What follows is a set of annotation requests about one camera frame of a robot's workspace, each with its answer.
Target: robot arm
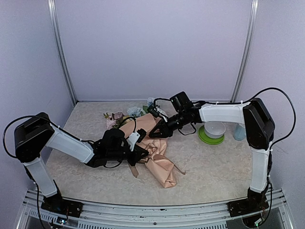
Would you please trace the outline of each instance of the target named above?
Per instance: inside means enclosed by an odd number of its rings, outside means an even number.
[[[14,133],[16,157],[23,163],[28,175],[37,183],[44,195],[41,206],[43,209],[79,217],[82,207],[80,202],[67,201],[61,197],[55,181],[40,157],[40,152],[45,146],[74,157],[90,167],[105,166],[110,160],[119,162],[127,160],[131,166],[134,166],[148,155],[146,150],[136,145],[146,136],[146,132],[142,129],[131,133],[127,140],[123,131],[111,129],[96,142],[83,142],[50,124],[48,120],[46,113],[40,113],[19,125]]]
[[[205,101],[193,104],[185,92],[173,96],[170,100],[178,114],[170,118],[163,117],[149,133],[149,137],[171,137],[174,130],[180,130],[184,125],[192,123],[232,122],[245,126],[247,141],[253,154],[252,180],[248,199],[242,203],[243,206],[240,202],[231,204],[230,208],[233,206],[235,210],[230,213],[231,216],[237,216],[260,210],[262,207],[267,208],[265,193],[268,189],[267,176],[271,169],[270,146],[275,124],[262,100],[255,98],[244,104],[208,104]],[[153,105],[149,111],[154,116],[159,115]]]

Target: white bowl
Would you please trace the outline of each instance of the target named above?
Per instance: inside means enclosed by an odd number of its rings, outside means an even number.
[[[221,122],[208,122],[204,124],[205,134],[212,139],[218,139],[225,133],[225,125]]]

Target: pink flower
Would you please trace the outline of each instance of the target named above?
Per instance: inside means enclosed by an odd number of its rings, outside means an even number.
[[[114,114],[114,119],[120,119],[120,118],[122,118],[123,116],[124,116],[124,115],[123,115],[122,112],[117,112],[117,113]]]
[[[111,119],[107,118],[106,129],[110,130],[113,127],[113,125],[115,125],[115,124],[116,124],[115,120],[111,120]]]

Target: green plate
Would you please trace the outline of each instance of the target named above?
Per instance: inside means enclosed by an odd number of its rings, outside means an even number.
[[[199,130],[198,130],[198,136],[199,136],[199,138],[200,138],[203,142],[205,142],[205,143],[207,143],[207,144],[209,144],[209,145],[218,145],[218,144],[220,144],[220,143],[222,143],[222,142],[224,141],[224,135],[223,135],[222,137],[220,137],[220,138],[217,138],[217,139],[213,139],[213,138],[208,137],[208,136],[205,134],[204,125],[201,126],[201,127],[199,128]]]

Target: white backdrop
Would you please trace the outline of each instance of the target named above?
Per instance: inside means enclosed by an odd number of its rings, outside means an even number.
[[[60,0],[56,10],[78,100],[231,98],[250,0]]]

